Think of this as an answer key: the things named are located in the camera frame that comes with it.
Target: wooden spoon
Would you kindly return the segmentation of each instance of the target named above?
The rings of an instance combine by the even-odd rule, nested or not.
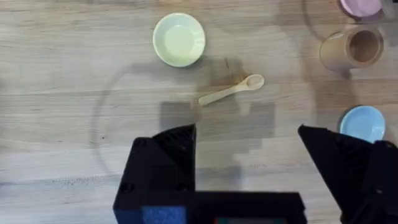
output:
[[[262,75],[253,74],[246,77],[241,83],[229,87],[228,89],[210,93],[209,95],[199,98],[199,104],[205,106],[214,101],[220,100],[226,96],[240,91],[258,90],[264,84],[264,77]]]

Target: wood grain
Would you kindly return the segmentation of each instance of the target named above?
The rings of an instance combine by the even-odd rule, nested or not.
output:
[[[152,48],[170,12],[205,29],[189,68]],[[310,223],[338,223],[298,126],[335,130],[364,104],[398,134],[395,22],[373,22],[386,39],[375,66],[339,74],[318,59],[322,40],[353,23],[330,0],[1,0],[1,223],[116,223],[132,140],[193,122],[198,189],[299,191]],[[251,73],[266,79],[259,91],[195,103]]]

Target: blue bowl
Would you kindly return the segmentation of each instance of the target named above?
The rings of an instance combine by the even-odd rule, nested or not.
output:
[[[357,106],[349,110],[340,123],[340,133],[374,143],[382,140],[386,121],[372,106]]]

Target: white bowl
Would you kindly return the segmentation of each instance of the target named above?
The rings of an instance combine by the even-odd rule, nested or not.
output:
[[[156,24],[153,38],[156,54],[174,67],[186,67],[196,62],[206,44],[200,23],[180,12],[163,17]]]

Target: cup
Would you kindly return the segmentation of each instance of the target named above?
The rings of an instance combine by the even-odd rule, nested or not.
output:
[[[327,38],[320,48],[320,60],[334,71],[365,68],[375,64],[383,50],[384,41],[377,29],[355,27]]]

